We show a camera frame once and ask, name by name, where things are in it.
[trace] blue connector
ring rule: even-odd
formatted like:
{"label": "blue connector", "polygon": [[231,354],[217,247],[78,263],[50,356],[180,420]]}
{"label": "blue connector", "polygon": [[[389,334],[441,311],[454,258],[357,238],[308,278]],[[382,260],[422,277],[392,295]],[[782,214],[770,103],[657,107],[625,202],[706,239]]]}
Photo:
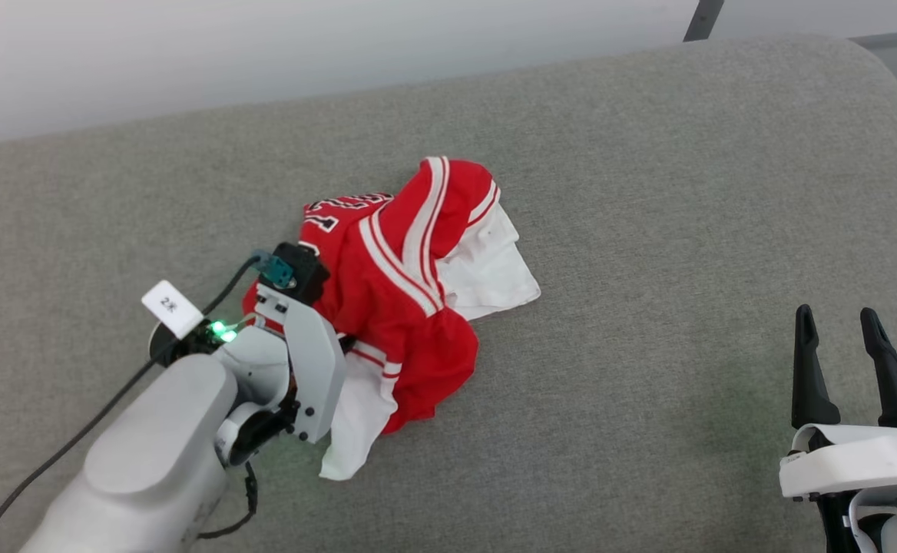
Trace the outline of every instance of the blue connector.
{"label": "blue connector", "polygon": [[292,277],[295,276],[295,270],[288,263],[281,261],[281,258],[267,253],[263,250],[254,250],[252,257],[259,257],[261,261],[256,262],[254,267],[259,270],[265,279],[269,280],[274,287],[284,288],[291,283]]}

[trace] printed number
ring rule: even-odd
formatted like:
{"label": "printed number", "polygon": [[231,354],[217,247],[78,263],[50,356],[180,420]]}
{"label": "printed number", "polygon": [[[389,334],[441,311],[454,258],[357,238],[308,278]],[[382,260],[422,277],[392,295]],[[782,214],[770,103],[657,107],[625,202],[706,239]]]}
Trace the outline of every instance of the printed number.
{"label": "printed number", "polygon": [[161,305],[165,308],[169,313],[174,313],[179,306],[172,300],[168,299],[168,297],[161,298]]}
{"label": "printed number", "polygon": [[339,223],[339,218],[317,216],[312,211],[322,210],[323,207],[337,207],[340,210],[361,210],[373,204],[385,204],[393,196],[378,192],[377,194],[362,194],[360,196],[343,196],[333,200],[319,200],[305,207],[305,223],[311,223],[325,232],[330,232]]}
{"label": "printed number", "polygon": [[335,217],[305,216],[305,223],[315,224],[316,227],[329,232],[330,230],[333,230],[333,228],[336,228],[336,224],[339,223],[339,220]]}
{"label": "printed number", "polygon": [[339,207],[341,210],[361,210],[364,207],[370,207],[372,204],[382,204],[385,202],[389,202],[393,196],[389,194],[384,194],[382,192],[378,192],[375,194],[361,194],[359,196],[343,196],[343,198],[336,198],[330,200],[319,200],[319,202],[315,202],[314,204],[310,204],[310,206],[306,207],[307,211],[318,211],[323,209],[323,207]]}

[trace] gray fabric surface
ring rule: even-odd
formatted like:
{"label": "gray fabric surface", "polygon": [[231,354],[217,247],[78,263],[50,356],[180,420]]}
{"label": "gray fabric surface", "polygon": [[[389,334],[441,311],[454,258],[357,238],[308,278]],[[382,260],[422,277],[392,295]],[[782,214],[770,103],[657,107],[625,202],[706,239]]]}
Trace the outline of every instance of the gray fabric surface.
{"label": "gray fabric surface", "polygon": [[[543,297],[477,322],[475,376],[352,481],[316,477],[323,447],[266,448],[259,514],[196,550],[823,551],[779,496],[793,311],[873,423],[859,309],[897,344],[897,83],[808,36],[0,144],[0,501],[142,362],[147,288],[205,302],[302,204],[396,191],[427,154],[494,172]],[[238,479],[210,526],[243,506]]]}

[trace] white wall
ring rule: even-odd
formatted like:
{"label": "white wall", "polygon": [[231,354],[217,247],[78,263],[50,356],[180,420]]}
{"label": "white wall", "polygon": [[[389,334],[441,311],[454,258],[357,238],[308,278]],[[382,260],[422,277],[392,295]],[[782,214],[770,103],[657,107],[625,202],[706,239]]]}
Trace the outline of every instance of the white wall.
{"label": "white wall", "polygon": [[897,32],[897,0],[726,0],[711,38],[775,32],[840,38]]}
{"label": "white wall", "polygon": [[697,0],[0,0],[0,140],[678,43]]}

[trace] red fabric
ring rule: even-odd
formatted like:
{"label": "red fabric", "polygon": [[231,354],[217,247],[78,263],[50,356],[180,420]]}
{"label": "red fabric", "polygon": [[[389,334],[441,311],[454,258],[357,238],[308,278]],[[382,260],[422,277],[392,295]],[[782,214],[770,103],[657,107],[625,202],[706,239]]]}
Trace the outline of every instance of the red fabric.
{"label": "red fabric", "polygon": [[[491,182],[482,165],[429,158],[396,198],[372,194],[305,206],[299,242],[314,247],[332,274],[314,307],[336,332],[385,353],[379,361],[400,364],[397,410],[385,433],[434,416],[473,372],[478,340],[462,316],[444,308],[435,260],[455,248],[478,216],[474,210],[495,200]],[[381,243],[392,256],[378,254]],[[256,286],[244,297],[245,313],[255,308]]]}

